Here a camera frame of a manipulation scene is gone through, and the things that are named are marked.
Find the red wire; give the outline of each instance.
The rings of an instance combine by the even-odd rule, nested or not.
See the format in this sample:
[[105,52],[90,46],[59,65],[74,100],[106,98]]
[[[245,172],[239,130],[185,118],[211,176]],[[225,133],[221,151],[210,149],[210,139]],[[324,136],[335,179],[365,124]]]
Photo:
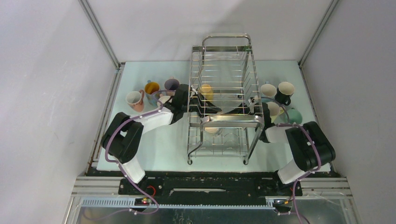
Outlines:
[[152,188],[153,189],[154,193],[153,193],[152,196],[156,195],[156,189],[153,186],[149,185],[149,186],[147,186],[147,188]]

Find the black mug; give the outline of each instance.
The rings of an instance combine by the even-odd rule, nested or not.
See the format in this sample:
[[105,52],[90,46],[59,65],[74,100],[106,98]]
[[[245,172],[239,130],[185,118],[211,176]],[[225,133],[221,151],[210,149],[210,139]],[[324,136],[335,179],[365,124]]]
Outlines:
[[294,93],[294,86],[288,82],[281,82],[276,90],[275,100],[285,106],[290,105],[290,97]]

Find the white backdrop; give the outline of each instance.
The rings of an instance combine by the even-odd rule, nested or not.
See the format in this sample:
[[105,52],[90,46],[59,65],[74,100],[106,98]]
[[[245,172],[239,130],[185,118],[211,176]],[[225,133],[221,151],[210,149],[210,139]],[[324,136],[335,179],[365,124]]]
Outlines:
[[330,0],[90,0],[116,56],[188,60],[211,32],[251,35],[256,60],[298,60]]
[[395,223],[396,1],[341,1],[306,61],[319,122],[365,224]]
[[58,224],[115,69],[77,0],[2,0],[0,30],[0,223]]

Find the light blue table surface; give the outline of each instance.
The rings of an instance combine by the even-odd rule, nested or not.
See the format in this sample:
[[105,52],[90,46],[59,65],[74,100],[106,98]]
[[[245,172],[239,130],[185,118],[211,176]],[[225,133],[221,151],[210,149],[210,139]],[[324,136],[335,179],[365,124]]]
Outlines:
[[[296,90],[291,98],[290,108],[294,107],[303,115],[303,123],[315,120],[308,94],[296,61],[256,61],[256,71],[259,85],[269,81],[277,86],[283,81],[292,83]],[[188,84],[190,62],[127,62],[122,73],[110,120],[118,112],[137,114],[125,101],[131,91],[144,89],[147,80],[163,84],[170,77],[180,83]],[[144,111],[155,109],[147,98],[144,98]],[[177,123],[162,126],[144,134],[141,138],[137,158],[144,170],[152,171],[211,171],[211,172],[272,172],[285,166],[293,156],[288,144],[263,143],[259,141],[248,165],[243,165],[243,159],[237,157],[198,157],[192,158],[193,164],[187,164],[187,114]],[[249,140],[254,133],[249,133]],[[105,151],[101,150],[98,170],[119,170],[115,163],[105,160]],[[320,171],[330,171],[329,164]]]

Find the black mug handle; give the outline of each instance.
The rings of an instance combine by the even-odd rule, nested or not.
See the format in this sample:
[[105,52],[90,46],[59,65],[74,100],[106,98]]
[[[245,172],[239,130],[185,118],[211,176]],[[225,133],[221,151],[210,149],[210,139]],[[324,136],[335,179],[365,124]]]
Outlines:
[[284,105],[285,105],[285,106],[289,106],[290,103],[291,103],[290,96],[286,96],[286,100],[285,100]]

